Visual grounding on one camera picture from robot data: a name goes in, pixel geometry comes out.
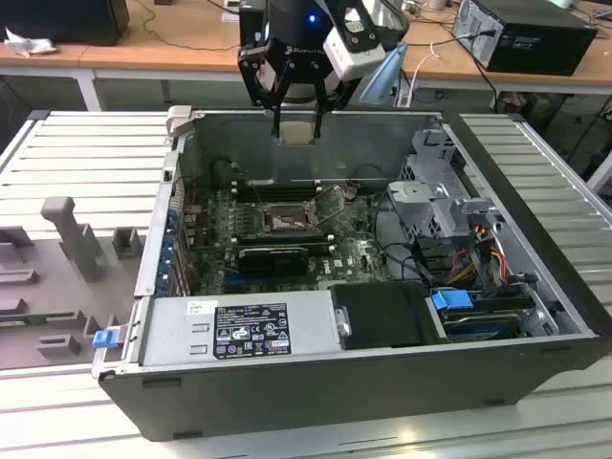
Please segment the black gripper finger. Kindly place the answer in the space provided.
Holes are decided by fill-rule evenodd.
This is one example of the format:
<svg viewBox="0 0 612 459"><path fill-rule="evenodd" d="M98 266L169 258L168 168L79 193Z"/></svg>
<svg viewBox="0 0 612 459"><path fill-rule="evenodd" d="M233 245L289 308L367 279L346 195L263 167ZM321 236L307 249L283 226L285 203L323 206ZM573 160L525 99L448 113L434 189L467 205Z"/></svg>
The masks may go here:
<svg viewBox="0 0 612 459"><path fill-rule="evenodd" d="M320 70L312 71L312 83L316 93L316 114L314 125L314 138L320 137L323 115L328 112L342 110L359 87L361 78L349 81L340 81L331 94L327 94L323 73Z"/></svg>
<svg viewBox="0 0 612 459"><path fill-rule="evenodd" d="M265 48L241 47L238 55L238 67L251 104L255 107L265 108L273 113L272 135L280 138L281 104L291 86L292 61L285 60L281 66L279 76L270 90L266 89L258 79L257 72L266 62Z"/></svg>

